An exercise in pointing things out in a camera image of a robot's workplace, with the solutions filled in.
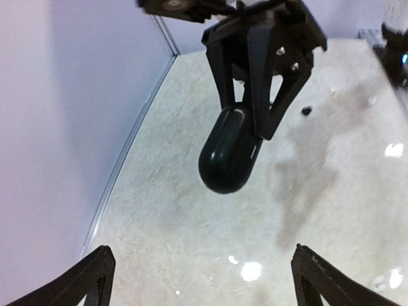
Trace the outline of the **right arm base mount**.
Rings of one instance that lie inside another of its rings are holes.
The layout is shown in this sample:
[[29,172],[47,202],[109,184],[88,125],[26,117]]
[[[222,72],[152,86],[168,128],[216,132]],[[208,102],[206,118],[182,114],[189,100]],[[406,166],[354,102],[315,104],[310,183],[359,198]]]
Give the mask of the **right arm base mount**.
[[407,89],[407,30],[396,30],[383,22],[381,34],[386,44],[384,47],[375,45],[375,54],[391,84],[396,88]]

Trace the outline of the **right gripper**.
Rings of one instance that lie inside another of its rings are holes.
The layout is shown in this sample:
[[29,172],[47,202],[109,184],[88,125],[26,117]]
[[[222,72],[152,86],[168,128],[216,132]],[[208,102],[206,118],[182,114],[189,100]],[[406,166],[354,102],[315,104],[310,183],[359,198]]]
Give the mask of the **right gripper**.
[[[137,1],[146,14],[202,24],[201,42],[221,108],[252,108],[254,132],[271,140],[286,110],[310,78],[315,48],[327,38],[303,1]],[[243,81],[241,101],[233,81]]]

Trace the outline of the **black earbud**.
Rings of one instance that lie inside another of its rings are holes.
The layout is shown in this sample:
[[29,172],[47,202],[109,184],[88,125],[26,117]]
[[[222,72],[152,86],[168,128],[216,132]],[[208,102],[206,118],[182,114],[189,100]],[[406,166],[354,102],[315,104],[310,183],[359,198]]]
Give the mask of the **black earbud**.
[[306,106],[302,108],[302,115],[308,116],[312,112],[311,106]]

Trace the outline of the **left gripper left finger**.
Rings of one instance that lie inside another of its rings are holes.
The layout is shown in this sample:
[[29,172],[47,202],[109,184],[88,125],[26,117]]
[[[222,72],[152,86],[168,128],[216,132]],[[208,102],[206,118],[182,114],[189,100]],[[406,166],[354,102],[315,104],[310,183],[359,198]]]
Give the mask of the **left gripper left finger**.
[[10,305],[109,305],[114,273],[112,250],[100,245],[61,276]]

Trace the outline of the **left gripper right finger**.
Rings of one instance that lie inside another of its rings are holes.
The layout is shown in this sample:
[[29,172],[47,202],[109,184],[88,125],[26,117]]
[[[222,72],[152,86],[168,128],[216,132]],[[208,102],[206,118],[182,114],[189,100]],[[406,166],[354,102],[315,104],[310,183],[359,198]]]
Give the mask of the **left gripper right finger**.
[[306,245],[297,244],[291,269],[298,305],[385,305],[397,303],[350,279]]

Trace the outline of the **black earbud charging case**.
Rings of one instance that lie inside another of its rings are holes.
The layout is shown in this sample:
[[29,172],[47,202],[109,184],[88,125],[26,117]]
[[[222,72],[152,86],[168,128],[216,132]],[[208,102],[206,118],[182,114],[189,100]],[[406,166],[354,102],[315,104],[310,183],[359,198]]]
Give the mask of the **black earbud charging case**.
[[201,180],[218,194],[240,190],[252,173],[262,143],[254,135],[248,106],[237,103],[223,108],[199,156]]

